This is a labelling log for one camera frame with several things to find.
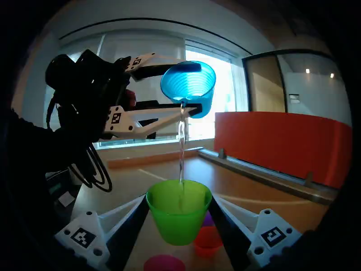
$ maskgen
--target water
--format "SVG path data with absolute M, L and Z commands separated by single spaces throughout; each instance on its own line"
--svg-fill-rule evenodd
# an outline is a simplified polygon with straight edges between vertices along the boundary
M 180 104 L 180 121 L 178 126 L 178 138 L 179 138 L 179 185 L 180 185 L 180 196 L 179 196 L 179 209 L 182 212 L 183 210 L 183 200 L 184 200 L 184 145 L 186 140 L 186 125 L 185 125 L 185 115 L 184 115 L 184 104 Z

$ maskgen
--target red cup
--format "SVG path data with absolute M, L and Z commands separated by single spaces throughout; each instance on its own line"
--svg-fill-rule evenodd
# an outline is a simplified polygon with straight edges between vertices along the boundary
M 216 227 L 202 227 L 193 243 L 195 254 L 203 258 L 211 258 L 222 246 L 222 239 Z
M 157 255 L 148 259 L 144 271 L 185 271 L 184 263 L 171 255 Z

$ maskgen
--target plastic cup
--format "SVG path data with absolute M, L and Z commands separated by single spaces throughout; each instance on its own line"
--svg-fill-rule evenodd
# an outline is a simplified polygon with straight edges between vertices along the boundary
M 185 271 L 184 263 L 171 255 L 158 255 L 147 260 L 144 271 Z
M 164 241 L 171 245 L 190 244 L 203 223 L 210 190 L 199 182 L 167 180 L 153 185 L 146 194 L 147 203 Z
M 217 228 L 202 227 L 194 240 L 195 254 L 203 258 L 212 258 L 222 246 L 222 239 Z
M 172 66 L 163 75 L 161 90 L 173 103 L 201 103 L 202 112 L 192 118 L 201 118 L 211 110 L 216 74 L 200 61 L 184 61 Z
M 204 218 L 202 227 L 213 226 L 213 225 L 214 225 L 214 222 L 213 222 L 212 216 L 209 212 L 207 212 L 206 217 Z

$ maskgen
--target white wall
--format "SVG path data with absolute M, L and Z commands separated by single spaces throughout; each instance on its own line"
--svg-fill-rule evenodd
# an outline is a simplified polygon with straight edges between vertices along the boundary
M 25 120 L 33 122 L 36 126 L 43 127 L 47 86 L 45 71 L 50 61 L 58 55 L 59 49 L 58 39 L 52 33 L 48 33 L 39 44 L 27 77 L 21 79 L 26 80 L 26 87 L 22 97 L 21 116 Z
M 209 0 L 87 0 L 72 3 L 49 24 L 57 37 L 92 23 L 129 17 L 169 19 L 188 23 L 217 33 L 243 46 L 252 53 L 274 49 L 274 46 L 254 27 L 232 11 Z M 67 43 L 94 33 L 111 30 L 157 29 L 182 33 L 194 39 L 209 41 L 233 53 L 246 56 L 244 51 L 212 34 L 187 26 L 156 21 L 122 21 L 101 24 L 81 30 L 61 40 Z
M 326 117 L 352 126 L 350 105 L 342 81 L 312 73 L 288 72 L 283 78 L 289 113 Z M 289 94 L 299 94 L 300 103 L 290 103 Z

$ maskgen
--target pink cup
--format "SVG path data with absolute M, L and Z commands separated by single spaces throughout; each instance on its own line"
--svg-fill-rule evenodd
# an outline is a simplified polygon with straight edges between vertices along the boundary
M 185 265 L 171 255 L 157 255 L 145 262 L 144 271 L 185 271 Z

